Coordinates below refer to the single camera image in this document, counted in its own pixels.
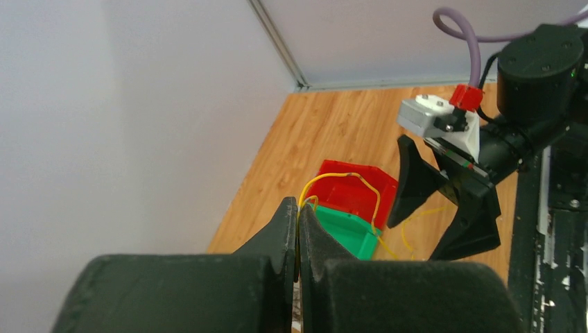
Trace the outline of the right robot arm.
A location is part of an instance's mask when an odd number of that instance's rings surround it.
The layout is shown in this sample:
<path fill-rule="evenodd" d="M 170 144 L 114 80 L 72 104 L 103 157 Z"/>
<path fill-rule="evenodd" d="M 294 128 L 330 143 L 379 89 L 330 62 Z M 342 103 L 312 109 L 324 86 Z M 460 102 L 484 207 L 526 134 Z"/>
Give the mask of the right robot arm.
<path fill-rule="evenodd" d="M 397 123 L 399 186 L 387 226 L 394 228 L 435 192 L 457 207 L 431 254 L 455 260 L 501 243 L 496 186 L 554 144 L 583 113 L 587 94 L 587 29 L 542 24 L 489 59 L 497 65 L 499 116 L 481 125 L 480 85 L 459 85 L 443 99 L 405 99 Z"/>

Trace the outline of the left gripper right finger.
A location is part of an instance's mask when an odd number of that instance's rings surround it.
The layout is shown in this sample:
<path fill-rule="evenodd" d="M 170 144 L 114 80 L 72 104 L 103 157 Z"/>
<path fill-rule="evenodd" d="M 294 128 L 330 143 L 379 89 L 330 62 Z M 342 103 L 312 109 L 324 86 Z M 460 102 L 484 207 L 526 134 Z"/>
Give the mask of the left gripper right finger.
<path fill-rule="evenodd" d="M 305 207 L 304 332 L 523 332 L 502 279 L 476 262 L 362 261 Z"/>

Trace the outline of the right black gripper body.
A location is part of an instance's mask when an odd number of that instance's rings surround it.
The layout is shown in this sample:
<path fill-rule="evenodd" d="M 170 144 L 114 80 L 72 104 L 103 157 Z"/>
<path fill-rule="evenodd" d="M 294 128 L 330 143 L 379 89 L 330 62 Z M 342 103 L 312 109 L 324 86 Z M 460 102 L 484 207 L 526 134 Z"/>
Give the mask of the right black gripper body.
<path fill-rule="evenodd" d="M 469 132 L 477 138 L 477 157 L 458 147 L 465 139 L 426 138 L 438 169 L 424 164 L 424 198 L 440 192 L 458 207 L 477 212 L 499 212 L 496 185 L 538 152 L 538 123 L 515 123 L 497 117 Z"/>

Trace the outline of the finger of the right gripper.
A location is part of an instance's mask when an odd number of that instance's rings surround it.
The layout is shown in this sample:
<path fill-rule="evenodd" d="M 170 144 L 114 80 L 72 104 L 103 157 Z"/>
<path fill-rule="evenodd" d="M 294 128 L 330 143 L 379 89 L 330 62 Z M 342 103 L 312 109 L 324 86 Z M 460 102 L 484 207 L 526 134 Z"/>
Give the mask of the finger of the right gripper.
<path fill-rule="evenodd" d="M 501 215 L 497 192 L 464 191 L 458 210 L 433 250 L 430 260 L 457 260 L 501 245 L 496 219 Z"/>
<path fill-rule="evenodd" d="M 397 144 L 400 156 L 399 184 L 388 216 L 388 228 L 395 228 L 406 220 L 447 181 L 437 169 L 422 159 L 410 137 L 402 135 Z"/>

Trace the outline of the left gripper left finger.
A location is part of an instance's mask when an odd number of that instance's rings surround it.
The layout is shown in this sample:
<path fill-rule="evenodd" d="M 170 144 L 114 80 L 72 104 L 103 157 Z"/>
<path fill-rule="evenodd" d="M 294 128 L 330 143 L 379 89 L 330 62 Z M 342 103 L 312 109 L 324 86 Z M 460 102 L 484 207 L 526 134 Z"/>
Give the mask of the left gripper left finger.
<path fill-rule="evenodd" d="M 54 332 L 289 332 L 297 204 L 231 254 L 101 255 L 80 272 Z"/>

